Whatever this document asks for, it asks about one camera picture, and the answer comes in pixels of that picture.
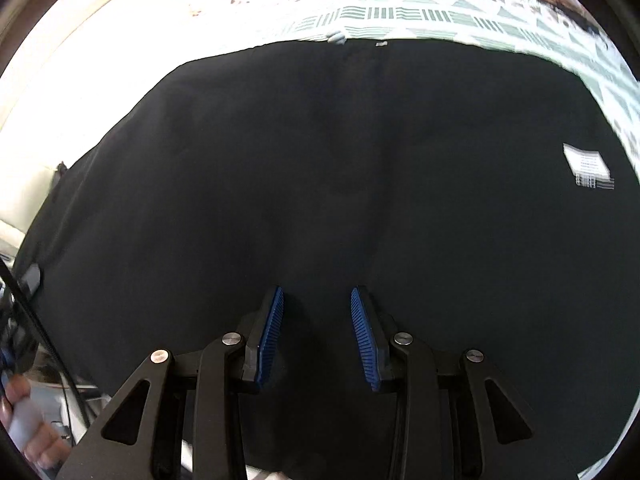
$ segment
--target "silver screw head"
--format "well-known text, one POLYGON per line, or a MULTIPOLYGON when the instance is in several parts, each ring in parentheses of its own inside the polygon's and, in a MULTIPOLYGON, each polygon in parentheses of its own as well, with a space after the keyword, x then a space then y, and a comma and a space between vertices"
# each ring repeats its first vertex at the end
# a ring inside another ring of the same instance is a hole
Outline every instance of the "silver screw head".
POLYGON ((394 336, 394 341, 399 345, 410 345, 412 342, 414 342, 414 336, 412 336, 408 332, 398 332, 394 336))
POLYGON ((222 336, 222 342, 227 346, 237 345, 242 341, 242 336, 238 332, 229 332, 222 336))
POLYGON ((151 354, 151 360, 158 363, 164 363, 169 358, 169 352, 166 350, 156 350, 151 354))
POLYGON ((481 363, 484 360, 484 354, 476 349, 471 349, 466 353, 466 358, 472 363, 481 363))

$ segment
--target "fabric tag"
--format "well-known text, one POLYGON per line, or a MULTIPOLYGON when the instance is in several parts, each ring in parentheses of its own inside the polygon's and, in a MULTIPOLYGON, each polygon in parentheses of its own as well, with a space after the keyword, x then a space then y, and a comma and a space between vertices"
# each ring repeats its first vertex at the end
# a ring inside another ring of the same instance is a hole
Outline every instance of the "fabric tag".
POLYGON ((564 144, 564 156, 575 175, 575 183, 578 186, 613 189, 609 168, 599 152, 584 152, 564 144))

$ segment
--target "cord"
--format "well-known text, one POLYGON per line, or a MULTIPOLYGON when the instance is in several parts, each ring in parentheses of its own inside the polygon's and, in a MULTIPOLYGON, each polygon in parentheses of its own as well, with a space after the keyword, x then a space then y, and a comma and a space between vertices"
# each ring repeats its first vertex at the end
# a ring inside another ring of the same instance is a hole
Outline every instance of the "cord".
POLYGON ((2 280, 4 281, 6 288, 14 295, 15 303, 20 306, 20 308, 23 310, 23 312, 31 322, 31 325, 42 340, 42 345, 47 350, 50 357, 53 359, 59 371, 65 375, 66 380, 69 383, 69 387, 71 388, 71 392, 73 393, 73 396, 78 403, 78 408, 80 409, 80 414, 82 415, 82 422, 84 422, 84 425, 86 427, 89 427, 91 425, 91 422, 89 420, 89 415, 87 414, 88 405, 83 402, 80 392, 78 391, 78 388, 76 387, 76 384, 72 379, 71 373, 69 373, 69 370, 62 361, 60 354, 58 354, 56 348, 53 346, 53 343, 49 339, 49 335, 47 335, 47 332, 44 330, 44 327, 40 323, 40 320, 38 319, 34 311, 31 310, 29 302, 25 297, 22 289, 18 285, 18 282, 15 280, 14 276, 12 275, 11 271, 8 269, 2 258, 0 258, 0 278, 2 278, 2 280))
POLYGON ((60 374, 60 385, 62 386, 62 394, 65 396, 66 420, 68 420, 68 423, 69 423, 71 447, 74 447, 76 445, 76 440, 74 439, 74 430, 71 428, 71 413, 69 412, 69 399, 66 398, 66 386, 65 386, 65 380, 62 378, 62 374, 60 374))

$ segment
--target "finger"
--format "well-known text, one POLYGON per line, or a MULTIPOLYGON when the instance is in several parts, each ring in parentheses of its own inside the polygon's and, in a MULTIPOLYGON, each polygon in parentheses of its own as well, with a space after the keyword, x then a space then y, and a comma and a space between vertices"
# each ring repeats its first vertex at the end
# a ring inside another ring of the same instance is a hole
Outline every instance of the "finger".
POLYGON ((24 455, 29 462, 37 462, 42 452, 59 438, 59 434, 50 424, 41 424, 38 431, 24 448, 24 455))
POLYGON ((0 400, 0 422, 2 422, 2 425, 6 430, 8 430, 9 426, 11 425, 12 413, 13 410, 11 409, 9 401, 3 397, 0 400))
POLYGON ((65 463, 69 453, 71 453, 69 444, 58 438, 49 449, 44 450, 37 463, 43 469, 52 469, 58 464, 65 463))
POLYGON ((4 394, 10 403, 15 404, 23 397, 31 395, 31 385, 24 375, 15 374, 4 387, 4 394))

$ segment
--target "black cloth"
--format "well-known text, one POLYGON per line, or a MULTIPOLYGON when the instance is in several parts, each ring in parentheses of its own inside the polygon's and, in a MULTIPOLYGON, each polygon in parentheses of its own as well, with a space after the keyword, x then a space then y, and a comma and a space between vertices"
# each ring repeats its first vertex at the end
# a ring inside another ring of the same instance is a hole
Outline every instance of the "black cloth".
POLYGON ((364 380, 351 288, 436 349, 480 348, 580 471, 640 388, 638 179, 580 79, 445 41, 278 43, 167 75, 46 200, 18 273, 70 366, 112 394, 286 292, 247 462, 383 479, 393 399, 364 380), (577 186, 563 143, 615 189, 577 186))

